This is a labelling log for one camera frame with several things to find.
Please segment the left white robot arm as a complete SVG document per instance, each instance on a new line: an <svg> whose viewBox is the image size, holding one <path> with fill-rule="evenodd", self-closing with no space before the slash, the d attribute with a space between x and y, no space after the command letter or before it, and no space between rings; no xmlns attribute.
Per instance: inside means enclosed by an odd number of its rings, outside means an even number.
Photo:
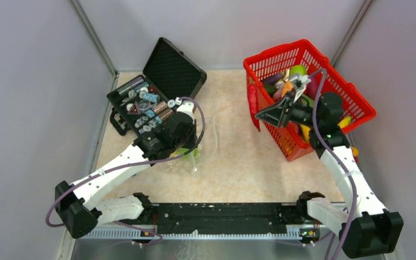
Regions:
<svg viewBox="0 0 416 260"><path fill-rule="evenodd" d="M152 209L145 205L142 195L110 200L104 200L104 197L141 171L175 159L172 153L177 149L183 146L194 149L196 137L194 113L175 112L95 172L71 184L58 183L50 209L58 214L61 226L72 238L81 238L96 226L116 220L134 219L145 224L152 217Z"/></svg>

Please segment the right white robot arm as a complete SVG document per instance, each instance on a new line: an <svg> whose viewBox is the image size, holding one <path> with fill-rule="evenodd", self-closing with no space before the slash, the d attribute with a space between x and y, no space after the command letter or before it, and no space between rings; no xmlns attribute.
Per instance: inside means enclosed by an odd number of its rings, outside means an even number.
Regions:
<svg viewBox="0 0 416 260"><path fill-rule="evenodd" d="M311 128L309 143L332 173L347 211L322 195L307 192L298 201L301 205L296 208L296 217L303 223L316 219L338 238L334 258L340 251L351 259L391 253L404 221L400 213L389 211L378 199L355 162L350 143L338 125L342 103L339 94L333 92L322 94L313 106L304 105L295 94L287 93L256 113L255 118L279 128L289 122Z"/></svg>

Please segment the red plastic basket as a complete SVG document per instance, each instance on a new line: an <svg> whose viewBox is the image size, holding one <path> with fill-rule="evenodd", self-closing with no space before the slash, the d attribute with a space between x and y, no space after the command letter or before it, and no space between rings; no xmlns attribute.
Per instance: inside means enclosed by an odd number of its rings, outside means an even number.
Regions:
<svg viewBox="0 0 416 260"><path fill-rule="evenodd" d="M306 39L277 45L243 61L246 87L254 83L257 88L258 111L274 103L263 88L262 80L298 64L305 66L309 73L320 68L326 69L322 92L338 93L342 97L343 117L350 116L352 119L350 125L342 130L345 134L376 116L375 109L355 85L345 81L331 66L329 59Z"/></svg>

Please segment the green starfruit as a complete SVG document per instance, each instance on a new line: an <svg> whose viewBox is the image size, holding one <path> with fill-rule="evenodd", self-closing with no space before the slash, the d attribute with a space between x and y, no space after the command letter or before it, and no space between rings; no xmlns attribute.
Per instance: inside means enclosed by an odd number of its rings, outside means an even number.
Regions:
<svg viewBox="0 0 416 260"><path fill-rule="evenodd" d="M188 148L179 148L177 149L175 152L173 152L171 154L172 157L184 154L188 151ZM201 152L201 148L195 148L191 153L185 155L184 157L182 157L181 159L190 163L193 163L194 165L198 164L200 161L200 152Z"/></svg>

